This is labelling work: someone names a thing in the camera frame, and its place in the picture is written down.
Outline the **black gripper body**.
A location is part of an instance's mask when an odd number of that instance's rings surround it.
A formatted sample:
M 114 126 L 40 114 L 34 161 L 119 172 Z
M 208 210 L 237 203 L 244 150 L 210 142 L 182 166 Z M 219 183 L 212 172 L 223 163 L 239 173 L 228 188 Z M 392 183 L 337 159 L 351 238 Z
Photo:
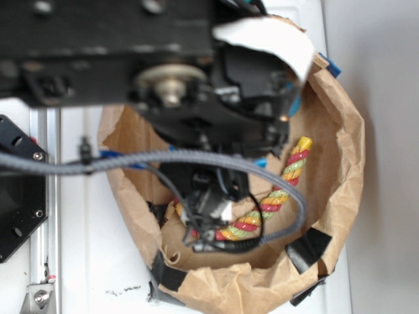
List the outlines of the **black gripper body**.
M 314 45 L 261 1 L 219 1 L 216 16 L 211 63 L 145 69 L 135 110 L 175 147 L 280 155 Z

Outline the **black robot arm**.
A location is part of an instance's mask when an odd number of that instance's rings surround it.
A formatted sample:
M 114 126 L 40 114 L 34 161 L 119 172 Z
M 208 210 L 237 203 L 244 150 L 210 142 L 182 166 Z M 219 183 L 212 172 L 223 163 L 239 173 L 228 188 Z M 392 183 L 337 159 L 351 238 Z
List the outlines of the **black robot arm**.
M 315 54 L 260 1 L 2 1 L 1 96 L 131 105 L 180 148 L 278 154 Z

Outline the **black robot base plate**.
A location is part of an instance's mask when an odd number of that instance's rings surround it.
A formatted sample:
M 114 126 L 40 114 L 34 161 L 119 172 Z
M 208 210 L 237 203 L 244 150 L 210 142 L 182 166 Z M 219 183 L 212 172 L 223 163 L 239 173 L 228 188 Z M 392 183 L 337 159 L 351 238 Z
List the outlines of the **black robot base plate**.
M 1 152 L 45 162 L 48 154 L 9 117 L 1 115 Z M 1 168 L 1 263 L 46 220 L 46 177 Z

